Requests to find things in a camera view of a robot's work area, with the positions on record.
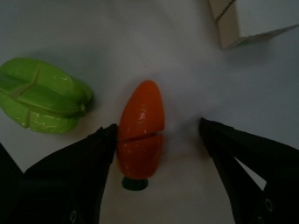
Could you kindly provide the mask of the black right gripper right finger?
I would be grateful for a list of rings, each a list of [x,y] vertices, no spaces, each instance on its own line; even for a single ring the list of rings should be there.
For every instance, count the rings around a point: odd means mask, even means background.
[[[236,224],[299,224],[299,150],[200,119]]]

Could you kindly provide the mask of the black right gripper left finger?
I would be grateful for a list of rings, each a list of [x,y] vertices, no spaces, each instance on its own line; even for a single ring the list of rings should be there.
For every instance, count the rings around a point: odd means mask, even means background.
[[[112,124],[25,171],[0,144],[0,224],[98,224],[116,135]]]

